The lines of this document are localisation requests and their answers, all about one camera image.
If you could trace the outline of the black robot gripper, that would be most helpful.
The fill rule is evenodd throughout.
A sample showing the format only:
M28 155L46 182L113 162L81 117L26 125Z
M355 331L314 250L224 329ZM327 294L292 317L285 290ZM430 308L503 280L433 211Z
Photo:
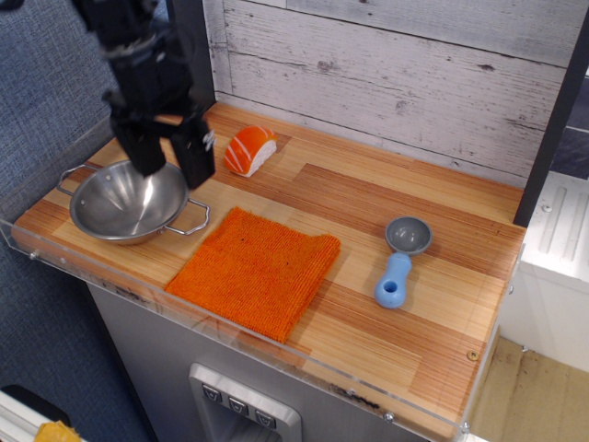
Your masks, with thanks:
M104 94L110 126L133 167L147 177L166 158L159 139L171 141L190 189L215 173L214 132L189 96L191 75L178 35L149 31L126 44L103 46L119 88Z

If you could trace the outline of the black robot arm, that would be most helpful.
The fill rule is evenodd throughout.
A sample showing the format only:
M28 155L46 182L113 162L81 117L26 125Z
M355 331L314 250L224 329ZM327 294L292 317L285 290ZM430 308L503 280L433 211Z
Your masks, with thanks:
M172 145L190 189L215 173L214 133L191 96L189 63L175 25L155 16L154 1L76 1L87 30L98 37L118 87L104 93L110 127L143 176L166 163Z

